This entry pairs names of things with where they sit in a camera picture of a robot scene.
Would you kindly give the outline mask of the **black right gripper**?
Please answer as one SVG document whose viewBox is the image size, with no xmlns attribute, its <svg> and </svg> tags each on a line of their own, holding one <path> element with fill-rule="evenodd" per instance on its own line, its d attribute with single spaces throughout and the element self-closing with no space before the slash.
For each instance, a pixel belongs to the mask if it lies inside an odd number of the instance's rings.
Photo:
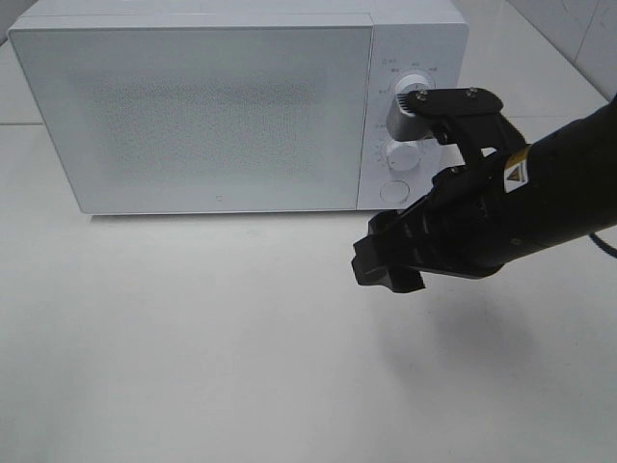
<svg viewBox="0 0 617 463">
<path fill-rule="evenodd" d="M 445 168 L 420 201 L 378 214 L 373 233 L 353 245 L 357 283 L 411 293 L 425 289 L 422 272 L 471 279 L 496 273 L 499 264 L 477 263 L 469 248 L 495 231 L 508 155 L 495 151 L 474 166 Z"/>
</svg>

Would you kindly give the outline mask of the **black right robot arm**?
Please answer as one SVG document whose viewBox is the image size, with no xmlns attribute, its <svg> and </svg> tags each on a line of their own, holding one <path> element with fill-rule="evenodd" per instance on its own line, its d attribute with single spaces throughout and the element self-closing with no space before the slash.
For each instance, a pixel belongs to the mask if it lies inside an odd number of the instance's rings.
<svg viewBox="0 0 617 463">
<path fill-rule="evenodd" d="M 504 264 L 616 223 L 616 106 L 528 143 L 483 89 L 399 95 L 387 127 L 400 142 L 453 145 L 460 165 L 403 210 L 384 211 L 356 242 L 358 284 L 422 289 L 425 272 L 481 279 Z"/>
</svg>

